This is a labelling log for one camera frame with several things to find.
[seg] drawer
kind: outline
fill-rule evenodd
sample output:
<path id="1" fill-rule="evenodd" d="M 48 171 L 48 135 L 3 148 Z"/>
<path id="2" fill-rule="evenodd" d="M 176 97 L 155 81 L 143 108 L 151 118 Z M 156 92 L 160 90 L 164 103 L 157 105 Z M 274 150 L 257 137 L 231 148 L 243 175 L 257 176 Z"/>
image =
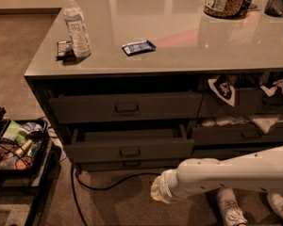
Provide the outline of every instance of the drawer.
<path id="1" fill-rule="evenodd" d="M 193 128 L 194 145 L 283 142 L 283 123 L 278 123 L 268 134 L 253 124 Z"/>
<path id="2" fill-rule="evenodd" d="M 231 106 L 215 94 L 205 93 L 199 109 L 200 118 L 223 117 L 227 115 L 253 115 L 261 107 L 261 89 L 236 89 L 235 106 Z"/>
<path id="3" fill-rule="evenodd" d="M 189 158 L 193 140 L 182 124 L 174 127 L 87 131 L 75 130 L 73 143 L 65 146 L 75 163 L 126 162 Z"/>
<path id="4" fill-rule="evenodd" d="M 59 96 L 48 101 L 59 123 L 195 118 L 201 93 Z"/>

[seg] black cable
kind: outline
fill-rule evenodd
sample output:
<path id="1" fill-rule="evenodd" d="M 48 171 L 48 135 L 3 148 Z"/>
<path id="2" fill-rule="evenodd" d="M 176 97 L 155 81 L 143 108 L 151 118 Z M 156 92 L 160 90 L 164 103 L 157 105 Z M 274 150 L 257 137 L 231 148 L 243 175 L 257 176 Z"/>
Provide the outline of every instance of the black cable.
<path id="1" fill-rule="evenodd" d="M 84 219 L 84 216 L 82 214 L 82 211 L 78 205 L 78 201 L 77 201 L 77 197 L 76 197 L 76 194 L 75 194 L 75 184 L 74 184 L 74 165 L 72 164 L 72 167 L 71 167 L 71 180 L 72 180 L 72 189 L 73 189 L 73 194 L 74 194 L 74 199 L 75 199 L 75 206 L 77 208 L 77 211 L 78 211 L 78 214 L 80 215 L 81 219 L 82 219 L 82 222 L 85 226 L 87 226 L 87 222 L 86 220 Z M 113 187 L 119 185 L 120 183 L 130 179 L 130 178 L 133 178 L 133 177 L 137 177 L 137 176 L 143 176 L 143 175 L 154 175 L 154 176 L 160 176 L 161 173 L 152 173 L 152 172 L 145 172 L 145 173 L 138 173 L 138 174 L 134 174 L 134 175 L 130 175 L 130 176 L 127 176 L 125 178 L 123 178 L 122 180 L 120 180 L 119 182 L 115 183 L 114 185 L 111 185 L 111 186 L 107 186 L 107 187 L 102 187 L 102 188 L 98 188 L 98 187 L 93 187 L 93 186 L 87 186 L 85 185 L 83 182 L 81 182 L 79 180 L 79 177 L 78 177 L 79 173 L 78 171 L 76 170 L 75 171 L 75 178 L 76 180 L 84 187 L 88 188 L 88 189 L 91 189 L 91 190 L 97 190 L 97 191 L 104 191 L 104 190 L 109 190 L 109 189 L 112 189 Z"/>
<path id="2" fill-rule="evenodd" d="M 78 214 L 80 215 L 81 219 L 82 219 L 82 222 L 85 226 L 88 226 L 86 220 L 84 219 L 84 216 L 82 214 L 82 211 L 78 205 L 78 201 L 77 201 L 77 197 L 76 197 L 76 194 L 75 194 L 75 184 L 74 184 L 74 165 L 72 165 L 71 167 L 71 179 L 72 179 L 72 189 L 73 189 L 73 194 L 74 194 L 74 199 L 75 199 L 75 206 L 76 206 L 76 209 L 78 211 Z"/>
<path id="3" fill-rule="evenodd" d="M 17 157 L 18 157 L 18 159 L 17 159 L 16 162 L 15 162 L 16 169 L 18 169 L 17 162 L 18 162 L 19 160 L 21 160 L 21 161 L 28 167 L 28 164 L 22 159 L 24 156 L 21 156 L 21 157 L 20 157 L 19 155 L 17 155 L 17 154 L 16 154 L 15 152 L 13 152 L 12 150 L 7 149 L 7 148 L 5 148 L 5 147 L 3 147 L 3 146 L 1 146 L 1 145 L 0 145 L 0 148 L 2 148 L 3 150 L 8 151 L 8 153 L 12 153 L 13 156 L 17 156 Z"/>
<path id="4" fill-rule="evenodd" d="M 23 153 L 26 153 L 25 150 L 23 150 L 23 148 L 16 141 L 8 139 L 8 138 L 5 138 L 5 137 L 0 137 L 0 139 L 4 140 L 6 142 L 9 142 L 12 145 L 15 145 L 17 148 L 21 149 Z"/>
<path id="5" fill-rule="evenodd" d="M 78 177 L 78 172 L 77 171 L 75 172 L 75 178 L 82 186 L 84 186 L 84 187 L 86 187 L 88 189 L 91 189 L 91 190 L 96 190 L 96 191 L 110 190 L 110 189 L 114 188 L 115 186 L 121 184 L 122 182 L 124 182 L 124 181 L 126 181 L 126 180 L 128 180 L 130 178 L 138 177 L 138 176 L 143 176 L 143 175 L 160 176 L 161 173 L 144 172 L 144 173 L 134 174 L 134 175 L 130 175 L 130 176 L 127 176 L 127 177 L 123 178 L 122 180 L 120 180 L 119 182 L 117 182 L 117 183 L 115 183 L 114 185 L 111 185 L 111 186 L 107 186 L 107 187 L 93 187 L 93 186 L 88 186 L 88 185 L 84 184 L 82 181 L 80 181 L 80 179 Z"/>
<path id="6" fill-rule="evenodd" d="M 59 160 L 59 163 L 61 163 L 62 161 L 64 161 L 67 158 L 67 155 L 64 156 L 64 158 Z"/>

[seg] white sneaker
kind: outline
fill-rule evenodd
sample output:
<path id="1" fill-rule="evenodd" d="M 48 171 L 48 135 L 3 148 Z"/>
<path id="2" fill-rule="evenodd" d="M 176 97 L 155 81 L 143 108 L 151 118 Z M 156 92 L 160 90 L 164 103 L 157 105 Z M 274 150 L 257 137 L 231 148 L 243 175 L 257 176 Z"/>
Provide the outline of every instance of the white sneaker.
<path id="1" fill-rule="evenodd" d="M 237 226 L 239 224 L 247 223 L 247 220 L 242 214 L 242 210 L 237 205 L 232 188 L 221 187 L 217 194 L 217 202 L 221 215 L 223 216 L 224 225 Z"/>
<path id="2" fill-rule="evenodd" d="M 278 193 L 269 193 L 266 198 L 274 212 L 283 219 L 283 197 Z"/>

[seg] open drawer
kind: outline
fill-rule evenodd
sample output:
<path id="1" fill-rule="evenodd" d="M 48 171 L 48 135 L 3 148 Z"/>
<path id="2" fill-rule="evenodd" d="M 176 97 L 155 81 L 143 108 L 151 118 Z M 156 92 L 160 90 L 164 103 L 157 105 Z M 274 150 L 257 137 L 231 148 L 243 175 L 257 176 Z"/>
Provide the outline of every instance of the open drawer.
<path id="1" fill-rule="evenodd" d="M 277 123 L 268 134 L 254 124 L 193 128 L 195 145 L 217 145 L 232 143 L 283 142 L 283 123 Z"/>
<path id="2" fill-rule="evenodd" d="M 183 124 L 159 124 L 106 131 L 75 129 L 73 143 L 65 146 L 74 163 L 127 162 L 189 158 L 193 140 Z"/>
<path id="3" fill-rule="evenodd" d="M 48 101 L 59 123 L 195 118 L 201 93 L 59 96 Z"/>

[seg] water bottle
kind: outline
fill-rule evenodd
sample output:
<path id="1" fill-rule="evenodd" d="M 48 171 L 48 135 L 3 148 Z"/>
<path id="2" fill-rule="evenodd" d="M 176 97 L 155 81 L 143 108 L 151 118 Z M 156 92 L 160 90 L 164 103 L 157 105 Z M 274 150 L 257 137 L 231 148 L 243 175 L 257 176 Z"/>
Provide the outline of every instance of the water bottle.
<path id="1" fill-rule="evenodd" d="M 76 57 L 88 57 L 92 53 L 89 36 L 86 32 L 84 16 L 75 0 L 64 0 L 64 20 Z"/>

